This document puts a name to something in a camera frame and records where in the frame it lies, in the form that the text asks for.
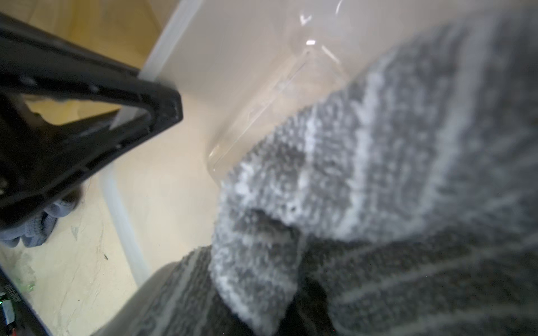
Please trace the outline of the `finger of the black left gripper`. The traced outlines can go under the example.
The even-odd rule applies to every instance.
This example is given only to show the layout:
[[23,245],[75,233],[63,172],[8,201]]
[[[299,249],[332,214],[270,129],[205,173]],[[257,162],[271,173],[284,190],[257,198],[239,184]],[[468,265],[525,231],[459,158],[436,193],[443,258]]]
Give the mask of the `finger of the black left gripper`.
[[[43,211],[103,167],[183,119],[175,89],[8,15],[1,17],[1,227]],[[25,97],[116,110],[54,125]]]

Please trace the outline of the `translucent white lunch box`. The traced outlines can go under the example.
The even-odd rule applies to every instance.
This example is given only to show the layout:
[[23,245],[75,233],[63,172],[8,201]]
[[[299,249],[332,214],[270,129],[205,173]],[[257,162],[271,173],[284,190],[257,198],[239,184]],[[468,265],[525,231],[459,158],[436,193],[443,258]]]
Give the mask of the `translucent white lunch box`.
[[221,179],[300,108],[429,27],[515,1],[180,1],[140,76],[181,123],[100,173],[137,285],[210,243]]

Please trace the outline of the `grey striped cloth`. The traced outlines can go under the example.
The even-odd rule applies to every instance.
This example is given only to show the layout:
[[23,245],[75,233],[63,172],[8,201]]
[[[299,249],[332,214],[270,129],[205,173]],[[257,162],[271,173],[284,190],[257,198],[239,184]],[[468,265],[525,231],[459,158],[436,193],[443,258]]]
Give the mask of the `grey striped cloth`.
[[98,335],[536,335],[537,7],[423,32],[260,141]]

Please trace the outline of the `yellow lunch box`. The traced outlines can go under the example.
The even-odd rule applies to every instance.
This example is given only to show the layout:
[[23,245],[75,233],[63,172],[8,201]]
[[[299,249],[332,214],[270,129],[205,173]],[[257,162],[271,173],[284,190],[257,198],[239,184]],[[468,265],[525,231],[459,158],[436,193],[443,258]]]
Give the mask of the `yellow lunch box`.
[[1,13],[138,69],[162,29],[150,1],[2,1]]

